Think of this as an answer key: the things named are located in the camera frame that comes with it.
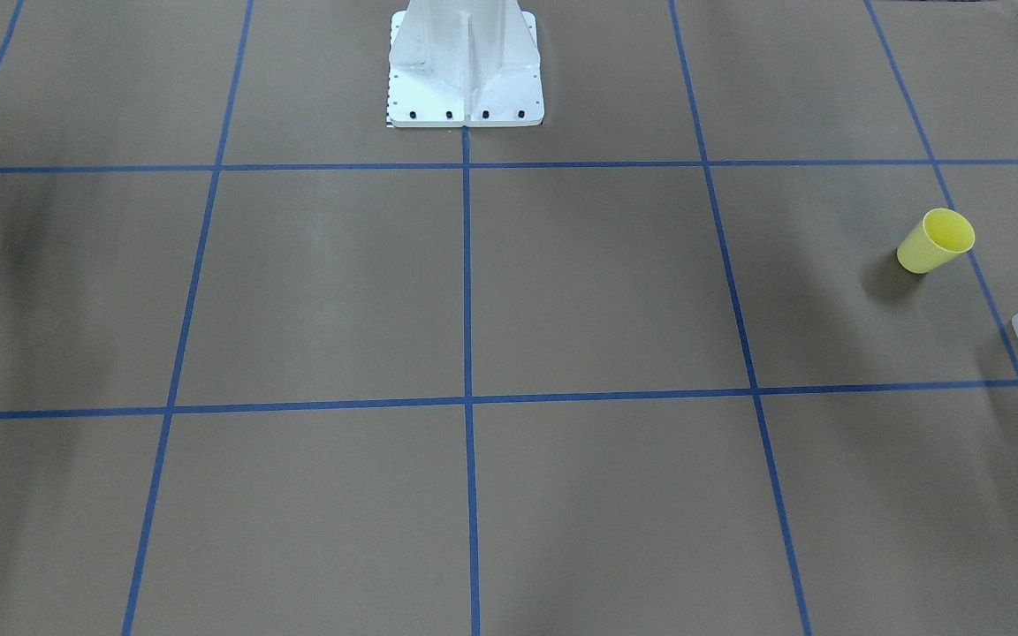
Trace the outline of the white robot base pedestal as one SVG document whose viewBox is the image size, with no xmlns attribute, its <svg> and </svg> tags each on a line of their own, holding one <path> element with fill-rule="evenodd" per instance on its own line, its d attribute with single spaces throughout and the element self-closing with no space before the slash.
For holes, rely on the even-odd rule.
<svg viewBox="0 0 1018 636">
<path fill-rule="evenodd" d="M 411 1 L 392 14 L 389 36 L 388 126 L 545 120 L 538 20 L 517 1 Z"/>
</svg>

